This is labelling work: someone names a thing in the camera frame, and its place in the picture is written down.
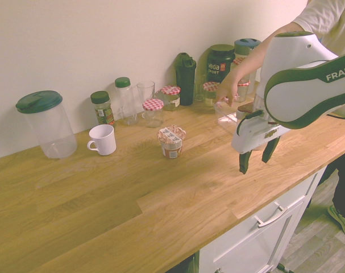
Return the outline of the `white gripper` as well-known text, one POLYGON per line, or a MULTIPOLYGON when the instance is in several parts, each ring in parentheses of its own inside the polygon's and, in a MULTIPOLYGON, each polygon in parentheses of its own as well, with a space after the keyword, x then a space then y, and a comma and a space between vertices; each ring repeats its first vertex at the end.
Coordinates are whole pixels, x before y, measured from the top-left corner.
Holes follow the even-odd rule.
POLYGON ((269 124, 263 117, 262 111, 256 111, 246 115, 237 125, 231 142, 232 148, 239 154, 239 171, 248 171, 249 159, 252 150, 267 143, 262 154, 262 161, 267 163, 275 151, 280 136, 289 132, 290 129, 279 125, 269 124))

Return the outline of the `person's bare hand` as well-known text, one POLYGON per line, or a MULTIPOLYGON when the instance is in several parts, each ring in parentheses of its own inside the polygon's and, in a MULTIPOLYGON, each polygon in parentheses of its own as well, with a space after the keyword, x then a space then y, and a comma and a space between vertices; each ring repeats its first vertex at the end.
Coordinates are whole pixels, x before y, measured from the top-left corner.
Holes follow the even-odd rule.
POLYGON ((228 75, 220 84, 216 91, 216 102, 227 101, 229 106, 233 105, 238 92, 239 79, 235 75, 228 75))

